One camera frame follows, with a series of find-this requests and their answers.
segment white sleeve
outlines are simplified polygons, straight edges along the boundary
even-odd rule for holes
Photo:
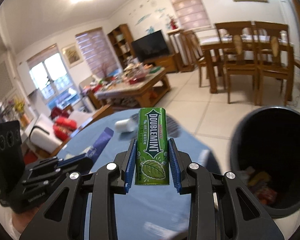
[[[13,240],[19,240],[20,233],[12,225],[12,210],[0,205],[0,224]]]

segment tv stand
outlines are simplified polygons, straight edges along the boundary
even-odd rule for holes
[[[178,72],[176,54],[155,57],[146,59],[143,61],[144,64],[153,64],[154,66],[162,66],[166,69],[167,73]]]

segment white tile floor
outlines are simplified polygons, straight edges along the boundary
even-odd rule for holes
[[[218,94],[210,94],[209,80],[204,79],[199,88],[198,71],[168,74],[171,92],[157,104],[166,109],[178,122],[198,140],[209,146],[219,162],[221,171],[230,170],[229,146],[232,133],[239,121],[258,108],[253,105],[252,79],[250,76],[233,76],[231,104],[227,104],[227,93],[218,78]],[[296,75],[293,90],[294,101],[289,106],[300,112],[300,77]],[[280,82],[265,78],[263,105],[282,105]],[[289,217],[276,220],[277,225],[289,239],[300,225],[300,210]]]

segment doublemint gum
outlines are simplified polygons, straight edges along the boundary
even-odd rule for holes
[[[169,184],[167,122],[163,108],[139,111],[135,184]]]

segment blue tablecloth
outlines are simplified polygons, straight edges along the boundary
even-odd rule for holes
[[[115,122],[130,118],[138,109],[121,111],[107,116],[90,125],[58,154],[65,158],[66,154],[77,155],[86,147],[91,146],[105,127],[114,130]],[[117,153],[126,151],[135,133],[114,133],[101,156],[92,168],[97,171],[103,165],[112,162]],[[180,125],[169,117],[168,136],[174,137],[178,150],[187,152],[192,161],[198,162],[211,172],[220,173],[218,164],[210,149],[183,130]],[[168,186],[136,186],[134,181],[127,195],[115,195],[115,214],[119,240],[154,240],[168,239],[189,224],[190,195],[179,195],[173,187],[170,174]],[[90,202],[87,206],[85,239],[89,236]]]

